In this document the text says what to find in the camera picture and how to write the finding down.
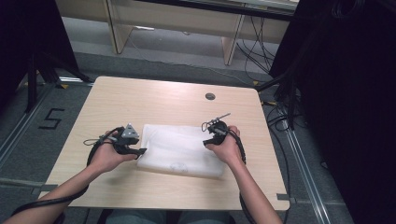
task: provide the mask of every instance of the person's left arm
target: person's left arm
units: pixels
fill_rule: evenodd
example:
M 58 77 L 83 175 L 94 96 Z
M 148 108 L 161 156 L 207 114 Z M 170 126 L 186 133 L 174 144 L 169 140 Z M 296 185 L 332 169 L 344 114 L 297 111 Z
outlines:
M 102 173 L 111 171 L 122 162 L 134 160 L 136 157 L 136 155 L 131 154 L 120 155 L 111 144 L 103 144 L 97 149 L 89 166 L 58 188 L 38 199 L 38 201 L 57 199 L 78 193 Z M 27 209 L 10 217 L 4 223 L 53 223 L 70 203 L 57 203 Z

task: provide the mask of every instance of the wooden table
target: wooden table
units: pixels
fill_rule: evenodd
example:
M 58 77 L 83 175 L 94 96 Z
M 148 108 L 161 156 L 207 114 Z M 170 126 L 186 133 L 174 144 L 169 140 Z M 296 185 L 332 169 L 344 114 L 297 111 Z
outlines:
M 207 93 L 215 100 L 207 100 Z M 85 167 L 92 147 L 83 144 L 106 130 L 131 122 L 142 133 L 145 124 L 200 127 L 223 119 L 241 131 L 247 168 L 275 210 L 289 208 L 277 194 L 286 194 L 258 94 L 253 89 L 119 77 L 99 77 L 78 115 L 47 184 L 61 184 Z M 231 170 L 221 178 L 165 175 L 139 170 L 136 161 L 99 176 L 72 206 L 240 210 L 239 189 Z

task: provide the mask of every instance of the white object on floor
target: white object on floor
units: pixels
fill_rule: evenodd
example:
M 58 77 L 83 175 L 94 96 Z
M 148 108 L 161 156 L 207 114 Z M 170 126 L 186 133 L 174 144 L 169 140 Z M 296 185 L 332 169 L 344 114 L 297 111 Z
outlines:
M 179 175 L 220 177 L 224 163 L 204 147 L 212 134 L 201 127 L 146 124 L 141 147 L 148 150 L 137 166 Z

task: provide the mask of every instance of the forearm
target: forearm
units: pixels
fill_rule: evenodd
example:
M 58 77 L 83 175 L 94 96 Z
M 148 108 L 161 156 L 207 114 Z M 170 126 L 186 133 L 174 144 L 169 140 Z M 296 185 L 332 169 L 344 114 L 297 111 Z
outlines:
M 254 220 L 257 223 L 281 223 L 278 214 L 254 181 L 246 165 L 242 161 L 233 161 L 229 166 Z
M 58 188 L 38 199 L 38 201 L 57 199 L 78 193 L 87 187 L 99 176 L 99 174 L 100 172 L 98 170 L 89 166 L 64 182 Z M 53 223 L 56 217 L 59 216 L 70 203 L 71 202 L 57 203 L 28 209 L 11 217 L 5 223 Z

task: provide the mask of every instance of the gray carpet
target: gray carpet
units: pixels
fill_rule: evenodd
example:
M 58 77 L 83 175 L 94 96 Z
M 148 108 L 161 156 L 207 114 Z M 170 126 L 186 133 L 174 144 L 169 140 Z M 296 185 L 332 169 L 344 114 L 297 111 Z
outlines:
M 133 60 L 109 56 L 98 56 L 84 53 L 76 53 L 78 65 L 81 71 L 90 77 L 99 75 L 115 77 L 136 77 L 157 80 L 170 80 L 180 82 L 204 83 L 224 86 L 247 87 L 252 80 L 243 71 L 216 70 L 226 77 L 208 69 L 194 68 L 184 65 L 170 65 L 164 63 L 151 63 L 143 60 Z M 61 76 L 67 76 L 64 71 L 60 71 Z M 269 79 L 260 74 L 251 74 L 255 78 Z M 40 107 L 34 121 L 27 129 L 22 140 L 8 157 L 5 164 L 0 169 L 0 178 L 28 180 L 32 182 L 45 182 L 50 170 L 55 163 L 60 150 L 69 134 L 73 124 L 82 108 L 90 87 L 70 85 L 67 89 L 55 88 L 45 99 Z M 273 94 L 276 87 L 260 93 L 260 97 L 265 101 L 273 101 Z M 0 140 L 3 142 L 7 134 L 16 125 L 18 118 L 23 114 L 26 99 L 26 89 L 21 89 L 15 95 L 9 107 L 0 115 L 1 131 Z M 42 129 L 40 127 L 51 127 L 55 124 L 53 120 L 45 120 L 51 109 L 62 109 L 63 111 L 53 111 L 52 118 L 60 119 L 56 129 Z M 264 106 L 264 114 L 268 115 L 271 106 Z M 353 223 L 347 208 L 343 204 L 341 195 L 335 186 L 331 174 L 320 165 L 321 157 L 312 139 L 309 129 L 304 123 L 304 118 L 297 118 L 296 133 L 309 168 L 318 185 L 318 190 L 326 203 L 332 223 Z M 285 158 L 280 149 L 279 143 L 274 135 L 273 143 L 276 149 L 279 166 L 282 176 L 287 186 L 287 176 L 290 176 L 290 197 L 295 199 L 288 213 L 287 223 L 317 223 L 317 217 L 307 195 L 304 181 L 296 165 L 290 145 L 284 133 L 276 131 L 280 139 L 289 164 L 286 169 Z M 27 203 L 35 199 L 38 195 L 33 187 L 17 187 L 6 184 L 0 185 L 0 222 L 4 221 L 19 204 Z M 95 223 L 100 215 L 100 209 L 69 208 L 66 212 L 65 223 Z M 237 223 L 248 223 L 240 211 L 232 212 Z M 279 212 L 284 218 L 286 213 Z

